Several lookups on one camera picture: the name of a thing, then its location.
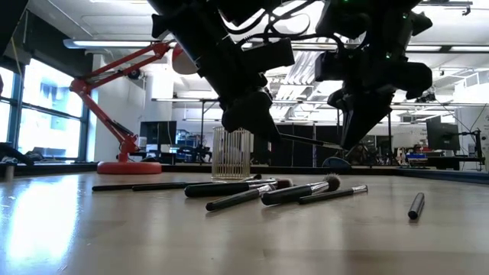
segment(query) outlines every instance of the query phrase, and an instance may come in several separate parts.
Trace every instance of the brush bristles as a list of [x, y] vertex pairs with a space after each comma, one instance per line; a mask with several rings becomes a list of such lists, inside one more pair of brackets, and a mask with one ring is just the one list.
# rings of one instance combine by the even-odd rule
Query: brush bristles
[[337, 175], [335, 173], [327, 174], [324, 177], [323, 181], [326, 181], [329, 183], [329, 188], [328, 188], [329, 192], [338, 190], [340, 184], [342, 183], [342, 180], [340, 179], [339, 175]]
[[290, 179], [277, 180], [277, 189], [284, 189], [284, 188], [289, 188], [292, 186], [293, 186], [293, 183], [292, 183], [292, 180], [290, 180]]

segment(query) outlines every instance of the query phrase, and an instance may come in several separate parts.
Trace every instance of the window frame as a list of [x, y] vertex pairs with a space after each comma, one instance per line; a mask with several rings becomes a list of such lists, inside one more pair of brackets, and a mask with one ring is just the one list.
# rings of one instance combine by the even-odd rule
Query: window frame
[[[52, 67], [51, 65], [43, 62], [42, 60], [35, 59], [37, 62], [43, 63], [47, 66]], [[22, 98], [24, 95], [24, 81], [25, 81], [25, 68], [26, 65], [23, 63], [18, 64], [21, 68], [21, 75], [18, 72], [17, 63], [14, 60], [9, 59], [8, 57], [4, 57], [2, 61], [0, 61], [0, 67], [11, 70], [14, 72], [14, 83], [12, 85], [12, 96], [11, 98], [5, 98], [0, 96], [0, 102], [5, 102], [10, 104], [10, 117], [8, 121], [8, 133], [7, 133], [7, 142], [12, 142], [16, 149], [18, 149], [19, 142], [19, 134], [21, 129], [21, 117], [22, 117], [22, 109], [28, 108], [31, 110], [35, 110], [37, 112], [41, 112], [47, 115], [53, 115], [61, 118], [68, 118], [80, 121], [80, 135], [79, 135], [79, 150], [77, 157], [57, 157], [57, 160], [76, 160], [76, 161], [86, 161], [86, 145], [88, 139], [88, 122], [89, 122], [89, 110], [86, 107], [85, 103], [82, 104], [82, 116], [77, 117], [75, 115], [70, 115], [66, 112], [57, 111], [51, 108], [45, 108], [38, 105], [33, 105], [31, 103], [22, 102]]]

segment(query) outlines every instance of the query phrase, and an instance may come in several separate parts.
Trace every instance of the ceiling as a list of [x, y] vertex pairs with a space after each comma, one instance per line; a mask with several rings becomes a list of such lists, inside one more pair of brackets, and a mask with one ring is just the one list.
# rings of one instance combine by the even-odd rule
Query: ceiling
[[[489, 44], [489, 1], [472, 0], [472, 12], [462, 16], [464, 8], [416, 7], [416, 12], [424, 11], [432, 19], [434, 26], [426, 32], [413, 37], [411, 43], [453, 43], [453, 44]], [[311, 21], [308, 32], [314, 32], [314, 26], [321, 15], [323, 2], [315, 2], [301, 13], [307, 14]], [[152, 40], [151, 17], [154, 10], [149, 4], [128, 4], [125, 0], [36, 0], [30, 1], [29, 10], [43, 18], [64, 34], [80, 40]], [[307, 26], [307, 17], [298, 16], [282, 21], [277, 29], [282, 32], [300, 31]], [[260, 32], [266, 24], [266, 18], [252, 33]], [[111, 50], [109, 56], [118, 58], [129, 50]], [[310, 97], [310, 100], [322, 100], [337, 89], [338, 83], [314, 83], [310, 81], [317, 52], [296, 52], [296, 64], [277, 68], [267, 72], [270, 76], [270, 89], [283, 99], [297, 96]], [[450, 94], [453, 84], [474, 70], [489, 67], [489, 54], [410, 54], [411, 61], [423, 62], [433, 69], [435, 86], [440, 94]], [[176, 75], [174, 90], [179, 96], [205, 98], [212, 95], [212, 88], [197, 75]]]

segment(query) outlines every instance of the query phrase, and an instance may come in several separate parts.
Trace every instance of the lamp base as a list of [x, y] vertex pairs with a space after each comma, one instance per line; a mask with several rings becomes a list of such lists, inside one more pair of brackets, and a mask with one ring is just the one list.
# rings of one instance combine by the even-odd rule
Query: lamp base
[[145, 175], [161, 173], [160, 163], [100, 162], [97, 173], [111, 175]]

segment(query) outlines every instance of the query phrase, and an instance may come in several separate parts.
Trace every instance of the wooden table surface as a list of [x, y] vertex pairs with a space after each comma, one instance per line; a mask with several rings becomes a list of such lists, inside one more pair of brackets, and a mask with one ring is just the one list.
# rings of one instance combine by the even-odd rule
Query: wooden table surface
[[[311, 183], [318, 176], [285, 176]], [[208, 213], [182, 190], [92, 193], [101, 184], [209, 180], [206, 174], [43, 176], [0, 183], [0, 274], [487, 274], [487, 186], [344, 176], [370, 192]], [[417, 223], [407, 211], [418, 192]]]

